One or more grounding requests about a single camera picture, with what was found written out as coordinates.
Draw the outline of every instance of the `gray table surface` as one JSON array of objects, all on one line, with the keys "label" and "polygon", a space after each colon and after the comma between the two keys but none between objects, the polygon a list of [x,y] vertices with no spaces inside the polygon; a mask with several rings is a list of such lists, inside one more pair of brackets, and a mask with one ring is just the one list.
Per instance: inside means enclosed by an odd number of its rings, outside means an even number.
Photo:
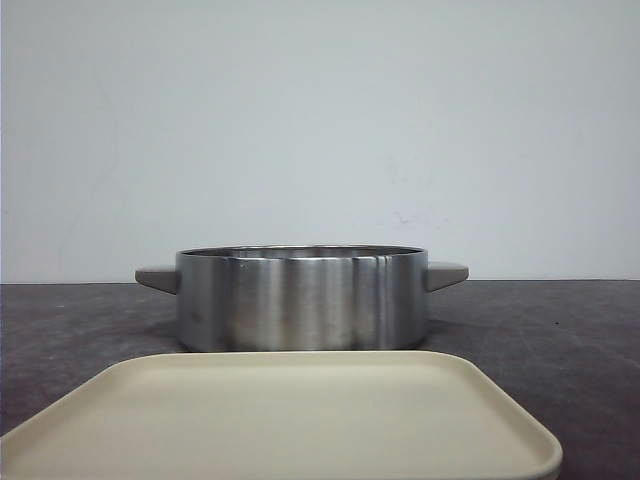
[{"label": "gray table surface", "polygon": [[[640,282],[468,281],[430,294],[424,350],[471,360],[560,440],[560,478],[640,479]],[[182,352],[173,296],[2,286],[2,431],[109,365]]]}]

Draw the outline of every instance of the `dark countertop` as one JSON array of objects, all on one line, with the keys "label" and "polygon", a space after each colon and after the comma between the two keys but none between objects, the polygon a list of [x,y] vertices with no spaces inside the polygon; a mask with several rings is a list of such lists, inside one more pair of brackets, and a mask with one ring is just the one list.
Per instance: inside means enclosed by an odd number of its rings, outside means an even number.
[{"label": "dark countertop", "polygon": [[[425,350],[471,360],[546,425],[560,476],[640,478],[640,281],[468,281],[431,294]],[[2,432],[109,365],[181,352],[174,297],[2,286]]]}]

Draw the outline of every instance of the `gray handle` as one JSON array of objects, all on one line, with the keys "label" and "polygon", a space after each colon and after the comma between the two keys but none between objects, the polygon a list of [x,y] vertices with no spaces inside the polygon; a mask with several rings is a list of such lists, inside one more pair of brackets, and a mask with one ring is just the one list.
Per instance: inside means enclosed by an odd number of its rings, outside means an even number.
[{"label": "gray handle", "polygon": [[469,267],[451,262],[429,262],[427,266],[427,292],[455,285],[469,278]]},{"label": "gray handle", "polygon": [[171,265],[139,268],[136,270],[136,282],[174,295],[178,291],[178,275]]}]

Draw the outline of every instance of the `white wall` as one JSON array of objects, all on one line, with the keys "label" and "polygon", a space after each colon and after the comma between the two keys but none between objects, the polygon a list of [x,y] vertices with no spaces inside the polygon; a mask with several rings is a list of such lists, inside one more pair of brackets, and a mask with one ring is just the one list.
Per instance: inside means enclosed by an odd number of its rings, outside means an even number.
[{"label": "white wall", "polygon": [[5,0],[4,282],[392,243],[640,278],[640,2]]}]

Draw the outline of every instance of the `pot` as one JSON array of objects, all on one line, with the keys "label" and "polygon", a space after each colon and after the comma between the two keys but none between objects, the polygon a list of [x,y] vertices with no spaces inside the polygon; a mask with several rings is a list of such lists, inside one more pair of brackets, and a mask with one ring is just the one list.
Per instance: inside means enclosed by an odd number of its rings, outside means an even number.
[{"label": "pot", "polygon": [[177,295],[193,351],[388,350],[424,338],[425,291],[468,275],[421,248],[252,246],[178,252],[136,281]]}]

